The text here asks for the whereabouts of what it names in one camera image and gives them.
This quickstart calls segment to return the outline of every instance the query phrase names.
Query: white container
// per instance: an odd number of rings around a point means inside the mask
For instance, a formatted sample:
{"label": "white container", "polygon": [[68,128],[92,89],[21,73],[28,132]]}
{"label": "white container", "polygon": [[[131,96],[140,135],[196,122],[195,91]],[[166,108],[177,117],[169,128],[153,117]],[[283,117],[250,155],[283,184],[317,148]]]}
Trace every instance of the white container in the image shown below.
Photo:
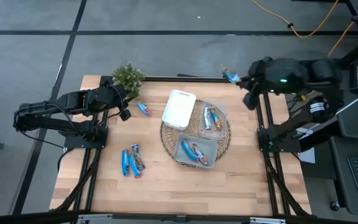
{"label": "white container", "polygon": [[196,96],[180,90],[172,90],[165,107],[162,121],[171,128],[183,131],[187,128],[193,112]]}

